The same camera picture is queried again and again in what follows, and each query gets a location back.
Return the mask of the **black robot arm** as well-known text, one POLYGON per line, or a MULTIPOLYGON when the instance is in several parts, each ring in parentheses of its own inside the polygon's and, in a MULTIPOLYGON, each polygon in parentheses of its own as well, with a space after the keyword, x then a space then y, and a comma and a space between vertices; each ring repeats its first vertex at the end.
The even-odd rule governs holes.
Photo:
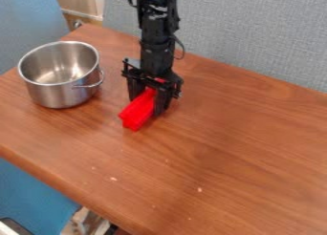
POLYGON ((153 115, 159 116, 181 93, 183 78, 173 70, 175 44, 183 46, 175 32, 180 17, 177 0, 126 0, 136 9, 140 28, 140 59, 125 58, 121 76, 128 81, 129 99, 149 87, 155 90, 153 115))

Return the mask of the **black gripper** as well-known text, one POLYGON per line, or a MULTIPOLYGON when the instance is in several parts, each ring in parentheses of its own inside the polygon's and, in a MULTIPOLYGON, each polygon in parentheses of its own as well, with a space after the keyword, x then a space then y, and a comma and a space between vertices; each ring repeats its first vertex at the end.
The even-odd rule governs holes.
POLYGON ((145 86, 156 91, 155 116, 168 108, 172 98, 181 93, 183 78, 172 70, 175 59, 175 42, 163 44, 140 43, 140 59, 125 58, 121 76, 128 81, 129 100, 144 92, 145 86))

